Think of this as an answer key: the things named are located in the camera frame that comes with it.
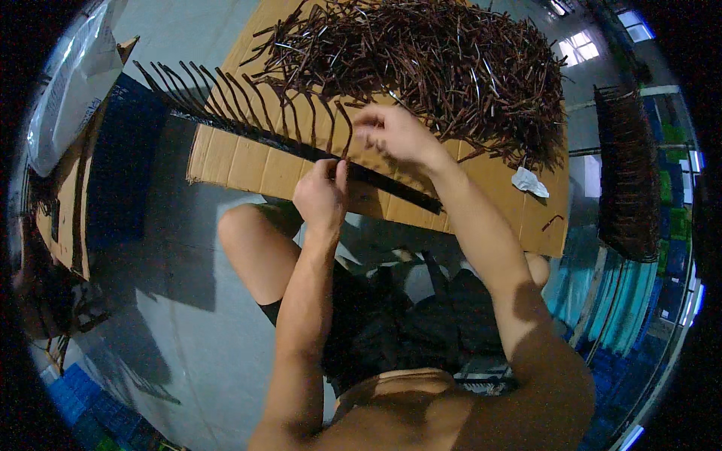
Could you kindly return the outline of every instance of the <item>cardboard sheet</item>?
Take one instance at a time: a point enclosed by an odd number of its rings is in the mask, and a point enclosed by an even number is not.
[[[118,44],[121,61],[125,64],[140,39],[136,36]],[[51,255],[66,268],[85,280],[90,280],[90,265],[85,240],[87,220],[87,188],[90,179],[92,154],[108,109],[106,97],[88,122],[85,130],[63,154],[58,167],[51,173],[55,177],[58,199],[58,240],[52,236],[53,217],[38,209],[35,223]]]
[[[308,14],[313,4],[322,1],[311,0],[303,7],[302,17]],[[253,55],[251,49],[259,43],[265,42],[268,36],[253,38],[253,33],[274,25],[278,19],[286,19],[298,6],[298,0],[261,0],[256,11],[248,20],[232,47],[221,69],[230,72],[236,79],[241,74],[255,74],[261,71],[265,56],[260,57],[242,68],[238,67],[241,61]],[[258,88],[266,99],[269,116],[274,122],[277,132],[282,130],[281,108],[276,95],[270,87],[262,84]],[[392,104],[390,96],[377,95],[375,99],[381,104]],[[341,102],[350,101],[342,98]],[[331,120],[321,104],[314,98],[317,112],[316,146],[326,148],[328,142]],[[336,130],[333,137],[333,153],[340,155],[348,137],[348,125],[343,116],[335,112]],[[261,112],[261,103],[257,96],[251,97],[253,110]],[[298,96],[294,101],[298,114],[298,130],[305,143],[310,143],[311,109],[304,98]],[[353,121],[358,110],[346,108]],[[289,136],[295,138],[296,125],[292,119],[290,107],[286,107],[287,126]],[[564,249],[567,233],[567,190],[569,185],[568,152],[566,127],[560,137],[560,151],[564,155],[564,167],[557,168],[554,173],[545,170],[537,173],[540,181],[546,185],[550,197],[546,200],[537,199],[531,194],[522,193],[511,184],[514,170],[506,167],[501,159],[490,159],[486,155],[473,158],[462,163],[462,167],[471,179],[492,199],[497,207],[504,213],[514,230],[518,231],[519,239],[524,250],[560,257]],[[455,158],[462,158],[471,151],[471,146],[462,141],[447,141],[446,149]],[[352,142],[349,149],[349,158],[363,166],[377,172],[400,180],[401,182],[433,194],[429,180],[413,178],[394,167],[389,167],[372,149],[364,150],[363,145]],[[199,126],[196,129],[195,140],[188,161],[187,178],[190,182],[206,182],[221,185],[227,188],[252,191],[278,198],[290,199],[296,182],[312,167],[312,163],[299,157],[286,154],[277,149],[264,146],[246,138],[216,130],[208,126]],[[401,222],[426,229],[441,232],[452,232],[445,213],[432,214],[418,206],[403,201],[384,191],[370,187],[364,183],[352,184],[352,199],[349,210],[375,218]],[[556,215],[556,218],[544,231],[544,225]]]

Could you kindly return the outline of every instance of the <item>plastic bag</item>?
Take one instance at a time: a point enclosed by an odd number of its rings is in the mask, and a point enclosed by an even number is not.
[[[83,16],[58,41],[45,66],[51,79],[26,136],[30,166],[41,177],[50,175],[123,71],[110,30],[115,10],[114,0],[106,0]]]

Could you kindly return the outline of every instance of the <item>right hand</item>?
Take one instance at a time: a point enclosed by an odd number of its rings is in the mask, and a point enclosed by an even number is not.
[[[296,184],[293,204],[306,222],[308,235],[337,240],[346,216],[347,161],[320,159]]]
[[[356,116],[354,125],[358,139],[375,146],[383,156],[417,166],[427,175],[451,161],[434,135],[403,108],[368,105]]]

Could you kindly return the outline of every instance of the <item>left hand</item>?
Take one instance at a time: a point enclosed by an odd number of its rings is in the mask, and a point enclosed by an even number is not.
[[[309,232],[338,238],[346,216],[348,173],[345,160],[320,159],[298,181],[293,204]]]

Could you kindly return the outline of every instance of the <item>leg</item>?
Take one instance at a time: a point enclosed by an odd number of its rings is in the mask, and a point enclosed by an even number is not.
[[[223,250],[259,305],[269,305],[283,297],[301,253],[292,239],[300,228],[300,217],[292,204],[288,206],[246,203],[226,211],[218,222]],[[275,222],[288,219],[286,223],[296,222],[297,227],[288,224],[276,228],[269,218]]]
[[[541,255],[530,252],[524,253],[524,257],[526,257],[534,283],[539,289],[544,288],[549,280],[549,262]]]

